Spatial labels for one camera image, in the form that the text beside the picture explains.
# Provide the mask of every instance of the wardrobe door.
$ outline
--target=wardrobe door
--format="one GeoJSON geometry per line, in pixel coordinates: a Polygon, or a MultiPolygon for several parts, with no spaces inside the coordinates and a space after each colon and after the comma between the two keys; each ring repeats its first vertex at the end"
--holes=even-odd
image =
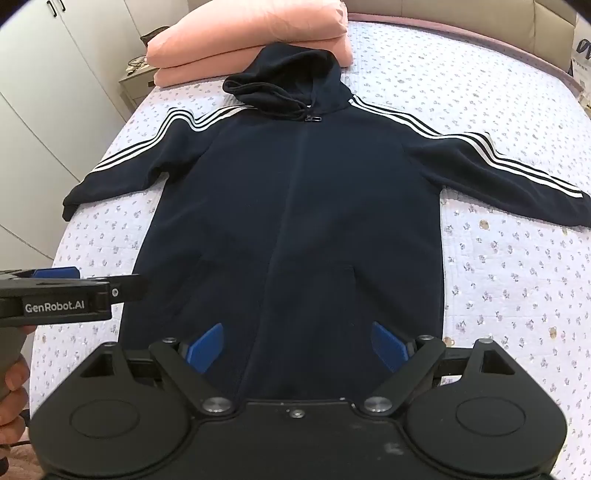
{"type": "Polygon", "coordinates": [[[0,226],[19,243],[0,243],[0,270],[41,266],[54,258],[66,223],[61,203],[78,183],[0,96],[0,226]]]}
{"type": "Polygon", "coordinates": [[[0,93],[78,180],[124,120],[50,0],[31,0],[0,28],[0,93]]]}
{"type": "Polygon", "coordinates": [[[119,80],[127,62],[145,55],[146,48],[124,0],[52,1],[86,63],[127,120],[134,109],[119,80]]]}

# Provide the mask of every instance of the bed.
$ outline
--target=bed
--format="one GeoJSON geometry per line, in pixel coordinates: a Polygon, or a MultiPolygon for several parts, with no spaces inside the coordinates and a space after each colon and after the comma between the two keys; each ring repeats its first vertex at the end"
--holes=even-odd
{"type": "MultiPolygon", "coordinates": [[[[498,150],[591,192],[591,121],[558,77],[498,51],[399,25],[351,22],[350,89],[409,111],[435,129],[488,131],[498,150]]],[[[234,100],[213,79],[156,88],[111,145],[112,154],[155,134],[171,107],[195,115],[234,100]]],[[[166,179],[144,192],[81,207],[54,266],[82,276],[131,273],[166,179]]],[[[554,474],[591,475],[591,239],[584,228],[520,218],[444,190],[444,340],[499,342],[560,404],[569,432],[554,474]]],[[[31,408],[100,343],[116,340],[113,319],[44,326],[35,336],[31,408]]]]}

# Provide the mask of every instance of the navy hoodie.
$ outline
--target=navy hoodie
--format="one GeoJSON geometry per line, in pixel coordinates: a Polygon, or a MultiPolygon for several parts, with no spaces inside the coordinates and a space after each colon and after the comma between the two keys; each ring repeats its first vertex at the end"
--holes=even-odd
{"type": "Polygon", "coordinates": [[[441,134],[371,105],[340,74],[328,51],[270,45],[224,82],[243,105],[172,109],[66,197],[69,220],[169,175],[134,269],[151,290],[125,305],[125,347],[214,332],[223,350],[199,370],[230,398],[359,401],[398,368],[389,332],[441,337],[443,187],[591,226],[576,186],[485,134],[441,134]]]}

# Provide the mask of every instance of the circular pad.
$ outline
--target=circular pad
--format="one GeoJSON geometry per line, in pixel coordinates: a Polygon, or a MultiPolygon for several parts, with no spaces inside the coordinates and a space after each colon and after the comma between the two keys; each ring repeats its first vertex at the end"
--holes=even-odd
{"type": "Polygon", "coordinates": [[[117,377],[63,385],[31,420],[31,441],[45,470],[119,478],[170,456],[189,429],[171,394],[117,377]]]}
{"type": "Polygon", "coordinates": [[[480,374],[419,395],[404,429],[439,465],[479,478],[539,471],[556,459],[566,437],[552,399],[510,375],[480,374]]]}
{"type": "Polygon", "coordinates": [[[457,421],[469,432],[483,437],[501,437],[519,430],[525,413],[503,398],[473,398],[456,410],[457,421]]]}
{"type": "Polygon", "coordinates": [[[82,405],[72,415],[72,427],[85,437],[95,439],[119,437],[133,430],[138,423],[138,409],[121,400],[95,400],[82,405]],[[103,419],[102,413],[106,411],[109,418],[103,419]]]}

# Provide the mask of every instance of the finger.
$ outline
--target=finger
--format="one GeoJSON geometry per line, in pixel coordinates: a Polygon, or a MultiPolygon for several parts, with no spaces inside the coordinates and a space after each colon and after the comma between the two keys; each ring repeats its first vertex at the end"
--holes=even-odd
{"type": "Polygon", "coordinates": [[[31,371],[29,370],[27,361],[21,355],[17,363],[11,366],[6,372],[4,381],[9,390],[15,391],[21,388],[30,376],[31,371]]]}
{"type": "Polygon", "coordinates": [[[8,425],[0,427],[0,444],[10,445],[18,442],[25,433],[25,428],[25,420],[22,417],[17,417],[8,425]]]}
{"type": "Polygon", "coordinates": [[[20,388],[15,392],[10,392],[4,400],[0,402],[0,432],[4,425],[9,424],[18,417],[22,409],[27,406],[27,391],[20,388]]]}
{"type": "Polygon", "coordinates": [[[27,335],[29,333],[33,333],[37,327],[35,325],[27,325],[26,327],[21,327],[21,330],[25,332],[27,335]]]}
{"type": "Polygon", "coordinates": [[[8,456],[10,453],[10,447],[0,444],[0,460],[8,456]]]}

